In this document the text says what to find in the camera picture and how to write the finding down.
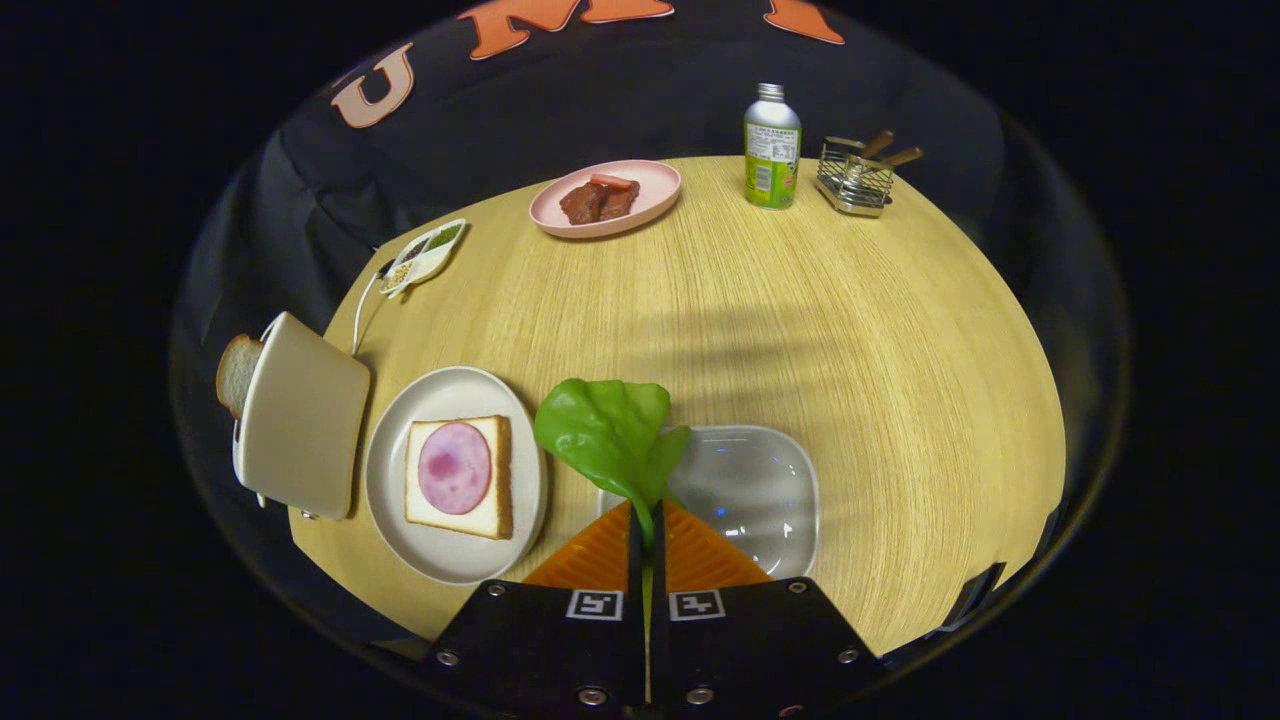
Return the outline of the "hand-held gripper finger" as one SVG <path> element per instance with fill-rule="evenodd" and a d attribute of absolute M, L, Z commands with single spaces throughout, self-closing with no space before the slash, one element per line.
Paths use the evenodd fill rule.
<path fill-rule="evenodd" d="M 621 503 L 524 582 L 481 583 L 421 678 L 492 716 L 623 716 L 646 693 L 643 539 Z"/>
<path fill-rule="evenodd" d="M 815 580 L 768 578 L 692 514 L 655 511 L 652 702 L 664 716 L 823 716 L 884 662 Z"/>

